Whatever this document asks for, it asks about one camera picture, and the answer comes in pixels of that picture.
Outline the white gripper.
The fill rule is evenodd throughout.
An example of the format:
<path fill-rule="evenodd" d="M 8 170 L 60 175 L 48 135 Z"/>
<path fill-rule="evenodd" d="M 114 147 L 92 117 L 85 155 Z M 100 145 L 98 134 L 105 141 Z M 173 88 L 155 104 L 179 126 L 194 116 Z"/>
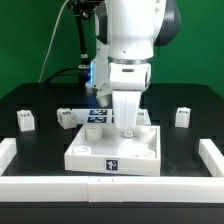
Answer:
<path fill-rule="evenodd" d="M 109 64 L 109 84 L 112 88 L 112 102 L 115 126 L 125 131 L 124 136 L 133 137 L 141 95 L 147 89 L 151 78 L 149 63 Z"/>

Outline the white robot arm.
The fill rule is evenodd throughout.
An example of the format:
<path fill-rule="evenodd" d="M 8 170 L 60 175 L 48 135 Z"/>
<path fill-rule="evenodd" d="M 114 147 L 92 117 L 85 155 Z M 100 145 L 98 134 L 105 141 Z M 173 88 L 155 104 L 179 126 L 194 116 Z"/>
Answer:
<path fill-rule="evenodd" d="M 131 137 L 141 95 L 151 83 L 156 46 L 180 29 L 176 0 L 102 0 L 95 10 L 96 56 L 86 87 L 100 106 L 113 107 L 114 124 Z"/>

